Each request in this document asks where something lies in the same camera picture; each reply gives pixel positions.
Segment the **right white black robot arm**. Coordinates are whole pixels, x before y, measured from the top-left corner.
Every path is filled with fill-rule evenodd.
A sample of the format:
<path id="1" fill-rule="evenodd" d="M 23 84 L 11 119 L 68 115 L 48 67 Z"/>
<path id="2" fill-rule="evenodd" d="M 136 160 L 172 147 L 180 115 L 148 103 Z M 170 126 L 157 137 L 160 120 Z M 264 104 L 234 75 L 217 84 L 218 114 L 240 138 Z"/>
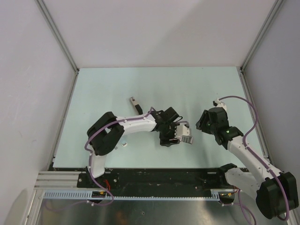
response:
<path id="1" fill-rule="evenodd" d="M 229 125 L 225 107 L 204 110 L 196 128 L 213 135 L 217 144 L 236 156 L 248 170 L 243 172 L 234 164 L 220 167 L 222 173 L 216 176 L 216 182 L 221 188 L 238 187 L 255 200 L 268 219 L 287 214 L 299 206 L 296 178 L 249 150 L 249 143 L 243 140 L 244 134 Z"/>

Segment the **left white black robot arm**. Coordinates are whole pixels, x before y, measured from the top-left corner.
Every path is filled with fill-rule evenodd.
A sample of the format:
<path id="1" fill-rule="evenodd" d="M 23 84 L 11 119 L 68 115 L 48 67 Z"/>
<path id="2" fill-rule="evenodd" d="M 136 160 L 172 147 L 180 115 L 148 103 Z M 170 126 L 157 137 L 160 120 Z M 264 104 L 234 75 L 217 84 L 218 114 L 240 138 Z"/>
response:
<path id="1" fill-rule="evenodd" d="M 88 140 L 84 146 L 89 152 L 87 182 L 97 188 L 103 184 L 106 155 L 112 152 L 121 138 L 138 132 L 158 132 L 161 146 L 169 147 L 183 141 L 183 136 L 190 135 L 186 123 L 176 121 L 179 115 L 169 107 L 157 111 L 153 107 L 141 115 L 117 117 L 106 112 L 87 131 Z"/>

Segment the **beige black stapler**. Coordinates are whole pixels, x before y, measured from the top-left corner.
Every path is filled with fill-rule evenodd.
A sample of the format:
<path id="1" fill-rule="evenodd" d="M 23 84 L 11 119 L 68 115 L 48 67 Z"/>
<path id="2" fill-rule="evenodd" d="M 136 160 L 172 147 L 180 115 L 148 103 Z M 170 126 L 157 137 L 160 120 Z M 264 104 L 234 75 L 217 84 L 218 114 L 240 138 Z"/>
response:
<path id="1" fill-rule="evenodd" d="M 131 104 L 133 105 L 134 109 L 136 110 L 137 114 L 142 115 L 143 109 L 141 108 L 141 106 L 139 105 L 137 100 L 134 97 L 130 97 L 129 100 L 130 100 Z"/>

